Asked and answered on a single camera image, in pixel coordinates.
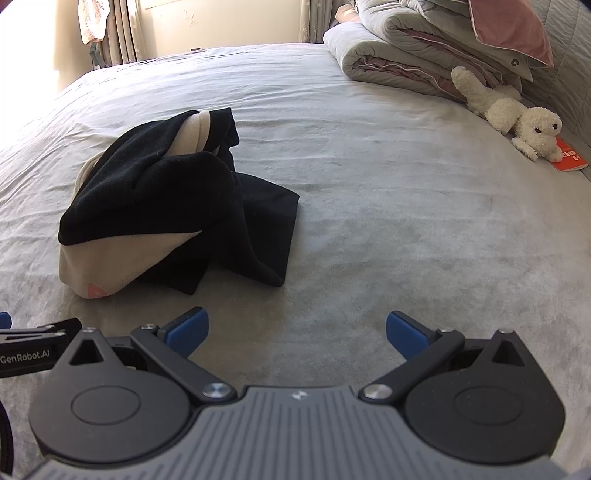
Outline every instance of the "mattress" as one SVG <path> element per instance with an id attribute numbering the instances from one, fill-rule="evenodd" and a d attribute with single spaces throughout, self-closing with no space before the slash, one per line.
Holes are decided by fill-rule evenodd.
<path id="1" fill-rule="evenodd" d="M 227 106 L 236 170 L 300 195 L 284 286 L 212 266 L 193 296 L 76 297 L 57 230 L 83 163 L 135 125 Z M 237 388 L 363 386 L 402 362 L 392 309 L 476 338 L 510 326 L 565 403 L 554 457 L 573 471 L 591 464 L 590 205 L 580 173 L 532 163 L 458 103 L 354 82 L 323 45 L 214 48 L 91 72 L 0 150 L 0 309 L 125 335 L 199 305 L 210 336 L 191 358 Z M 0 382 L 17 476 L 40 458 L 27 410 L 45 376 Z"/>

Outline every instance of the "stuffed dog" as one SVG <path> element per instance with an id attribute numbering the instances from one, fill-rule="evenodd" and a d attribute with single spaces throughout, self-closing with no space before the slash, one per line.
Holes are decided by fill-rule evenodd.
<path id="1" fill-rule="evenodd" d="M 562 129 L 558 115 L 546 108 L 527 108 L 515 98 L 481 84 L 468 69 L 452 70 L 452 82 L 466 97 L 467 107 L 488 120 L 492 128 L 503 135 L 512 131 L 511 143 L 530 160 L 545 157 L 551 162 L 562 159 L 562 150 L 556 145 L 556 135 Z"/>

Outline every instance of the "pink pillowcase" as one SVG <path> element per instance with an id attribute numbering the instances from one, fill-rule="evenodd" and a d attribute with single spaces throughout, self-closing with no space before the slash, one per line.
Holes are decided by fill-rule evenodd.
<path id="1" fill-rule="evenodd" d="M 550 39 L 529 0 L 469 0 L 469 4 L 480 43 L 515 50 L 540 62 L 531 68 L 554 67 Z"/>

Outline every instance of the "gray comforter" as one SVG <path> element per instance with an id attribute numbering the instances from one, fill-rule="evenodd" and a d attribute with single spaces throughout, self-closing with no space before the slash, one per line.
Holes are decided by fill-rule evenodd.
<path id="1" fill-rule="evenodd" d="M 57 230 L 82 164 L 130 127 L 224 106 L 236 169 L 301 196 L 285 285 L 211 268 L 191 297 L 76 297 Z M 0 309 L 126 335 L 201 305 L 211 332 L 192 358 L 238 388 L 363 386 L 402 361 L 392 309 L 476 338 L 511 326 L 564 401 L 554 457 L 573 471 L 591 463 L 590 206 L 581 174 L 532 163 L 457 103 L 351 81 L 323 45 L 205 50 L 92 72 L 0 150 Z M 0 381 L 18 475 L 39 460 L 27 408 L 44 377 Z"/>
<path id="2" fill-rule="evenodd" d="M 470 69 L 492 88 L 505 84 L 521 91 L 521 79 L 532 78 L 527 57 L 478 42 L 467 4 L 451 0 L 357 0 L 356 4 L 361 22 L 337 25 L 324 35 L 324 43 L 353 80 L 463 101 L 451 83 L 454 67 Z"/>

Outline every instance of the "black cloth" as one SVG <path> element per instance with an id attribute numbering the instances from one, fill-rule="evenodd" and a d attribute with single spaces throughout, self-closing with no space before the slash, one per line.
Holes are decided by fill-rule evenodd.
<path id="1" fill-rule="evenodd" d="M 165 157 L 196 113 L 139 125 L 118 138 L 61 217 L 59 241 L 202 231 L 139 281 L 192 294 L 215 259 L 237 274 L 281 286 L 299 195 L 235 171 L 230 148 L 239 138 L 230 108 L 210 112 L 203 151 Z"/>

